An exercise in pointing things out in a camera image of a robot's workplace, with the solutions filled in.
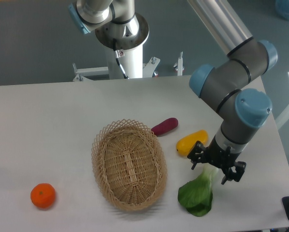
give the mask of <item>gray floor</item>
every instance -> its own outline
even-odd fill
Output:
[[[277,65],[262,77],[276,118],[289,103],[289,22],[275,12],[274,0],[229,2],[255,38],[269,40],[278,50]],[[69,82],[74,78],[73,62],[78,68],[106,66],[95,35],[83,36],[73,25],[69,3],[0,2],[0,85]],[[185,74],[201,64],[219,66],[227,60],[186,0],[136,0],[136,11],[150,25],[144,62],[152,56],[160,58],[161,76],[175,75],[172,66],[181,51]],[[289,121],[280,136],[289,161]]]

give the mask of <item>white table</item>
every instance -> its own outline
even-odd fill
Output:
[[[202,170],[176,153],[182,137],[205,129],[213,138],[222,119],[188,87],[188,76],[0,87],[0,231],[7,232],[232,232],[289,225],[281,198],[289,196],[289,166],[272,116],[238,160],[241,181],[213,185],[213,208],[201,218],[177,202],[178,188]],[[251,87],[263,90],[260,78]],[[160,137],[168,169],[163,197],[127,214],[99,192],[91,144],[103,126],[136,119],[149,127],[176,117],[178,128]],[[48,182],[57,191],[47,211],[30,191]]]

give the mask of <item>oval basket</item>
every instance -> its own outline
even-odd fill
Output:
[[[91,157],[100,191],[121,210],[144,209],[165,190],[164,154],[143,123],[124,119],[107,125],[95,138]]]

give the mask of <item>yellow bell pepper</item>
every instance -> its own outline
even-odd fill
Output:
[[[197,141],[206,144],[208,138],[208,133],[205,130],[189,134],[177,142],[177,151],[181,156],[187,156]]]

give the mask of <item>green leafy vegetable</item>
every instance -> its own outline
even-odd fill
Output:
[[[189,213],[196,217],[207,214],[212,207],[212,179],[218,168],[205,164],[202,173],[179,188],[178,201]]]

